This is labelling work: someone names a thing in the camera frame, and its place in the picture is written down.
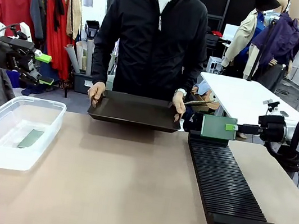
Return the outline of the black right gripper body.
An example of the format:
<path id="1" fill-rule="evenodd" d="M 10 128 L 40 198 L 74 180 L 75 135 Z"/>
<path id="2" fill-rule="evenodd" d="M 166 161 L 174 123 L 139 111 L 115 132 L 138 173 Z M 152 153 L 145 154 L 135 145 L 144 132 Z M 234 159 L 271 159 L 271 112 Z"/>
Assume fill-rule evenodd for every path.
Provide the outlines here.
<path id="1" fill-rule="evenodd" d="M 281 143 L 286 135 L 285 118 L 279 115 L 263 115 L 258 118 L 261 140 Z"/>

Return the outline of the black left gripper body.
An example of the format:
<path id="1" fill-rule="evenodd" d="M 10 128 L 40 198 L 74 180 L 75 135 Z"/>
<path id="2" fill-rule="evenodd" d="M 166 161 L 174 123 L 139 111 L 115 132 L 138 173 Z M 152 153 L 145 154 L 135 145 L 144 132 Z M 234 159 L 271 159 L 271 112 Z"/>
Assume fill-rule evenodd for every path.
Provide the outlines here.
<path id="1" fill-rule="evenodd" d="M 0 37 L 0 68 L 16 70 L 31 77 L 34 70 L 35 46 L 33 42 L 22 39 Z"/>

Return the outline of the person's right hand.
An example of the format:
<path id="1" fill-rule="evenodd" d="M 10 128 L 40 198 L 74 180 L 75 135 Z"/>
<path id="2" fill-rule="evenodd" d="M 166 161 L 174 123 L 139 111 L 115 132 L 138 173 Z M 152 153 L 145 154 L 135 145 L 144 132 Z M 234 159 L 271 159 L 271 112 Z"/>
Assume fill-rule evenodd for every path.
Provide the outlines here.
<path id="1" fill-rule="evenodd" d="M 92 107 L 96 107 L 99 101 L 102 99 L 102 96 L 105 92 L 106 85 L 99 81 L 96 82 L 92 87 L 88 90 L 89 100 Z"/>

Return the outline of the person's left hand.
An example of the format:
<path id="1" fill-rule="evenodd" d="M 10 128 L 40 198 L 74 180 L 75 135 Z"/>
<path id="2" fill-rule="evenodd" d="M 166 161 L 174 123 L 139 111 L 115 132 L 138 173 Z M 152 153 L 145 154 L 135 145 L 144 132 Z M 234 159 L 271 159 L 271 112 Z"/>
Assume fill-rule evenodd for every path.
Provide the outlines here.
<path id="1" fill-rule="evenodd" d="M 174 122 L 179 121 L 185 113 L 186 107 L 183 99 L 184 97 L 182 92 L 177 91 L 174 94 L 173 101 L 172 101 L 173 106 L 175 107 L 176 110 L 176 114 L 174 116 Z"/>

